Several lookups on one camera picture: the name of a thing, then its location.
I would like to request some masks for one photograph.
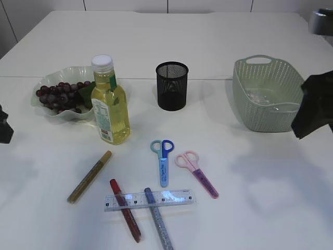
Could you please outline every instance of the blue scissors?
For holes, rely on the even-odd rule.
[[[165,149],[165,144],[169,143],[171,145],[170,149]],[[155,149],[155,144],[159,144],[159,149]],[[150,149],[158,155],[159,165],[160,165],[160,182],[161,187],[165,188],[169,184],[169,161],[168,153],[174,149],[172,141],[169,140],[155,140],[150,144]]]

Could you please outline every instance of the black mesh pen holder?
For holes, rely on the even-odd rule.
[[[156,74],[158,106],[168,111],[182,109],[186,105],[187,66],[167,61],[157,66]]]

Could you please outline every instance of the wavy white bowl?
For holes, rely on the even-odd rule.
[[[42,108],[45,111],[45,114],[50,117],[59,117],[65,120],[91,119],[94,115],[93,109],[82,109],[82,114],[70,110],[65,110],[60,114],[56,114],[53,110],[44,107],[43,104],[39,101],[39,98],[36,96],[36,91],[39,90],[43,85],[52,86],[57,85],[59,82],[68,82],[70,84],[74,84],[84,81],[94,81],[93,70],[90,66],[68,67],[53,74],[49,74],[34,87],[31,97],[31,106]]]

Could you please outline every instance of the oil bottle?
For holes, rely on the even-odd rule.
[[[125,91],[117,85],[110,56],[95,56],[92,67],[96,82],[92,103],[99,135],[110,144],[121,144],[131,133]]]

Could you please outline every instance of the green plastic basket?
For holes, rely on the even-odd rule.
[[[270,62],[250,63],[254,58]],[[303,99],[303,82],[295,68],[281,59],[256,55],[236,61],[234,100],[245,126],[258,132],[290,131]]]

